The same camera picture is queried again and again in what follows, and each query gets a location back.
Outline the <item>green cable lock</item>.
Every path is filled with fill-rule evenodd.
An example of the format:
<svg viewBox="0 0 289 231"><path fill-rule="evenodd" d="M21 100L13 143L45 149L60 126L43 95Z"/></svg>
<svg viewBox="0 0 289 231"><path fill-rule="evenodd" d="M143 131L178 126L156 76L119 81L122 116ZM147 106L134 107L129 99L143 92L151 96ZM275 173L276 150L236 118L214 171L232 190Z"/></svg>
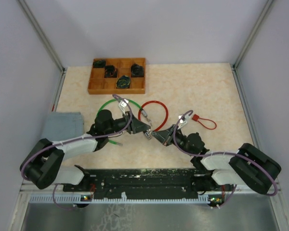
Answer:
<svg viewBox="0 0 289 231"><path fill-rule="evenodd" d="M115 101L115 99L112 99L112 100L109 100L109 101L105 102L105 103L99 108L98 112L100 112L101 110L103 110L107 105L109 105L110 103L113 103L114 101ZM142 108L142 107L141 107L138 103L136 103L135 101L130 100L130 99L128 99L128 101L129 101L130 103L134 104L136 107L138 107L138 109L141 109L141 108ZM116 142L116 141L113 141L113 140L109 140L108 142L111 143L111 144L113 144L113 145L123 146L122 143L119 143L119 142Z"/></svg>

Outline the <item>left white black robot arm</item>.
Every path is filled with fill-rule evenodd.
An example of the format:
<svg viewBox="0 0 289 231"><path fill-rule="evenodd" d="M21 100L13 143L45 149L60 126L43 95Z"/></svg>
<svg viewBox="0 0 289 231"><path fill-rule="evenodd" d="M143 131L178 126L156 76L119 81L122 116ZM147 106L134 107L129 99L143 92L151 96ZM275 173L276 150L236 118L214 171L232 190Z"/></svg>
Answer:
<svg viewBox="0 0 289 231"><path fill-rule="evenodd" d="M20 165L21 175L40 190L52 184L72 184L80 191L90 187L91 180L80 167L65 167L62 162L72 157L93 153L106 146L109 137L124 131L137 134L150 130L150 126L138 120L128 111L119 119L113 119L109 110L101 110L90 130L65 141L39 140Z"/></svg>

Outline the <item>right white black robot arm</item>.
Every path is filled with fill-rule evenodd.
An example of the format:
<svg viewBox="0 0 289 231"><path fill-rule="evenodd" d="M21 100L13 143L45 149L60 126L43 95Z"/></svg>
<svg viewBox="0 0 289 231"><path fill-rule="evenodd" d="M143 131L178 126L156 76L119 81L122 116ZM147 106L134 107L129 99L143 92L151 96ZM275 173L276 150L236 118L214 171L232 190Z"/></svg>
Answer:
<svg viewBox="0 0 289 231"><path fill-rule="evenodd" d="M281 166L250 143L244 143L236 152L211 152L205 147L199 133L185 135L176 125L152 136L164 146L175 145L192 157L195 167L203 167L212 174L206 177L206 186L217 190L222 185L246 185L256 193L275 196L278 192L276 178Z"/></svg>

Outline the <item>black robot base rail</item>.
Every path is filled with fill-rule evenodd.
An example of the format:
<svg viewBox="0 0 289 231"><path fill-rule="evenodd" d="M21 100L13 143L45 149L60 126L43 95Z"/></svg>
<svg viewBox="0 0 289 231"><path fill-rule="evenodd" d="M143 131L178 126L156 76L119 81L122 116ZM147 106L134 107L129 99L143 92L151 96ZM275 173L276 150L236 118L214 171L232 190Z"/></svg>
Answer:
<svg viewBox="0 0 289 231"><path fill-rule="evenodd" d="M208 204L221 205L232 184L218 185L212 171L195 168L87 169L78 185L61 192L37 194L34 203L74 204Z"/></svg>

